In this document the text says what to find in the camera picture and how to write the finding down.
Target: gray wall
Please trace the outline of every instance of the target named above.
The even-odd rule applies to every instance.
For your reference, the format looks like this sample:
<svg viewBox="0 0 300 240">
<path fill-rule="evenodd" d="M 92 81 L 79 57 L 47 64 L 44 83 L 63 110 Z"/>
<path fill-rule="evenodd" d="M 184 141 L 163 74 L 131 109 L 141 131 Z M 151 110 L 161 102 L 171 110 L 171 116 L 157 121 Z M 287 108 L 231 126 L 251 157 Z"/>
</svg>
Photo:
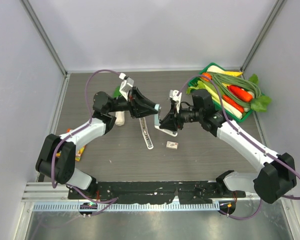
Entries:
<svg viewBox="0 0 300 240">
<path fill-rule="evenodd" d="M 69 71 L 239 67 L 276 0 L 30 0 Z"/>
<path fill-rule="evenodd" d="M 0 240 L 11 239 L 62 75 L 17 0 L 0 1 Z"/>
<path fill-rule="evenodd" d="M 273 102 L 259 114 L 266 141 L 290 153 L 300 173 L 300 0 L 287 1 L 246 71 Z M 300 181 L 295 191 L 300 196 Z"/>
</svg>

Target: black and white robotic arm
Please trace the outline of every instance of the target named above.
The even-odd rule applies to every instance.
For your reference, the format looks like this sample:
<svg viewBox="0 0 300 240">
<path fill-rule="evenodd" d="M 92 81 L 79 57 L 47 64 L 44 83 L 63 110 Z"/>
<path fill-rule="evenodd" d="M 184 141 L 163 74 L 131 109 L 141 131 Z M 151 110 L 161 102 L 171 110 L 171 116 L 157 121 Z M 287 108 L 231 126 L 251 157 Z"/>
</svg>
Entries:
<svg viewBox="0 0 300 240">
<path fill-rule="evenodd" d="M 273 203 L 296 186 L 297 181 L 294 174 L 249 143 L 239 132 L 248 136 L 266 153 L 277 156 L 279 160 L 293 169 L 295 169 L 294 159 L 287 153 L 279 155 L 262 145 L 240 128 L 234 120 L 231 120 L 231 125 L 238 129 L 234 130 L 234 127 L 226 121 L 223 112 L 215 109 L 212 97 L 205 89 L 198 89 L 192 93 L 193 104 L 182 102 L 182 94 L 178 95 L 177 90 L 171 90 L 169 93 L 171 109 L 160 120 L 160 105 L 143 96 L 133 84 L 134 81 L 125 76 L 120 86 L 122 96 L 112 98 L 103 91 L 96 93 L 93 97 L 92 119 L 60 136 L 48 135 L 36 163 L 36 170 L 51 178 L 54 151 L 57 145 L 66 139 L 58 149 L 58 152 L 61 151 L 59 158 L 55 160 L 55 181 L 75 186 L 87 196 L 94 196 L 98 182 L 94 177 L 75 168 L 76 152 L 113 128 L 116 117 L 109 113 L 128 111 L 132 118 L 154 115 L 155 128 L 173 137 L 177 136 L 178 130 L 182 130 L 185 123 L 199 122 L 204 130 L 231 145 L 250 162 L 256 173 L 238 173 L 233 170 L 223 173 L 217 178 L 217 181 L 220 181 L 222 187 L 229 191 L 257 193 L 265 202 Z"/>
</svg>

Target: basket of vegetables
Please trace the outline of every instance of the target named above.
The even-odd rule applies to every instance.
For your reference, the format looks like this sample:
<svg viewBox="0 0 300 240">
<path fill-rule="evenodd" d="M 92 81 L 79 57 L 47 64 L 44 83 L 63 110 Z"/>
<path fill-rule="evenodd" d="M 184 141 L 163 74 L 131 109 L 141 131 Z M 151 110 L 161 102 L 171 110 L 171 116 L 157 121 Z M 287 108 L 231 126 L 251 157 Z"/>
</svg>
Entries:
<svg viewBox="0 0 300 240">
<path fill-rule="evenodd" d="M 271 98 L 262 94 L 256 74 L 253 74 L 249 80 L 244 80 L 239 77 L 242 72 L 226 71 L 215 63 L 210 63 L 200 74 L 208 77 L 218 86 L 227 114 L 237 122 L 246 120 L 253 111 L 267 111 Z M 188 85 L 187 94 L 195 89 L 206 89 L 212 96 L 215 108 L 221 109 L 217 91 L 206 78 L 197 77 Z"/>
</svg>

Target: carrot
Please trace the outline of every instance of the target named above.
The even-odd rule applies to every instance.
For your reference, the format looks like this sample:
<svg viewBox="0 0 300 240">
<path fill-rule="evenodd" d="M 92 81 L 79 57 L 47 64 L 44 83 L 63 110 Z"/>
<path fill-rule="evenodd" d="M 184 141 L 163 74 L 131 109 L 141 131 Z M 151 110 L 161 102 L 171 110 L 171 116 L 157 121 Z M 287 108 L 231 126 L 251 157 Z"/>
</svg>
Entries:
<svg viewBox="0 0 300 240">
<path fill-rule="evenodd" d="M 201 75 L 206 76 L 207 78 L 209 78 L 209 79 L 212 80 L 212 76 L 211 76 L 209 73 L 207 73 L 207 72 L 204 72 L 204 73 L 202 73 Z M 204 80 L 204 81 L 206 81 L 206 82 L 210 82 L 210 81 L 207 80 L 205 77 L 201 77 L 201 79 Z"/>
<path fill-rule="evenodd" d="M 234 100 L 232 100 L 230 97 L 227 95 L 222 96 L 223 100 L 225 100 L 228 104 L 232 105 L 234 108 L 236 108 L 240 113 L 244 113 L 244 108 L 240 106 L 238 103 L 236 103 Z"/>
<path fill-rule="evenodd" d="M 253 97 L 250 93 L 246 92 L 245 90 L 242 90 L 238 86 L 230 85 L 230 86 L 228 86 L 228 89 L 231 93 L 233 93 L 240 100 L 242 100 L 246 103 L 249 103 L 253 99 Z"/>
</svg>

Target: green plastic crate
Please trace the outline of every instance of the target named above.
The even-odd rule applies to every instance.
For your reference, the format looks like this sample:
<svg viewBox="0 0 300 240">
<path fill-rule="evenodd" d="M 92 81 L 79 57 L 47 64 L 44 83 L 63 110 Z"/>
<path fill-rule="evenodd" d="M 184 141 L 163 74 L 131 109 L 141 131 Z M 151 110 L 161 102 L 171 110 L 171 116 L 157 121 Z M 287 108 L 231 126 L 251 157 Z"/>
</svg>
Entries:
<svg viewBox="0 0 300 240">
<path fill-rule="evenodd" d="M 211 63 L 210 63 L 208 66 L 206 66 L 199 74 L 206 73 L 207 70 L 208 70 L 208 68 L 211 67 L 211 66 L 217 66 L 218 68 L 221 68 L 222 70 L 226 71 L 224 68 L 222 68 L 222 67 L 219 66 L 218 64 L 216 64 L 216 63 L 214 63 L 214 62 L 211 62 Z M 199 80 L 200 80 L 199 77 L 194 78 L 193 80 L 191 80 L 191 81 L 188 83 L 188 86 L 189 86 L 189 87 L 195 87 L 195 86 L 197 85 L 197 82 L 198 82 Z M 214 103 L 214 107 L 215 107 L 216 110 L 221 110 L 221 106 L 220 106 L 219 103 L 217 103 L 217 102 L 215 102 L 215 101 L 213 101 L 213 103 Z M 239 123 L 242 123 L 242 122 L 244 122 L 244 121 L 247 119 L 247 117 L 250 116 L 250 114 L 253 112 L 253 110 L 250 109 L 250 111 L 248 111 L 248 112 L 245 114 L 245 116 L 244 116 L 243 118 L 241 118 L 241 119 L 237 118 L 236 116 L 234 116 L 232 113 L 228 112 L 227 110 L 225 110 L 225 112 L 226 112 L 229 116 L 231 116 L 232 119 L 236 120 L 236 121 L 239 122 Z"/>
</svg>

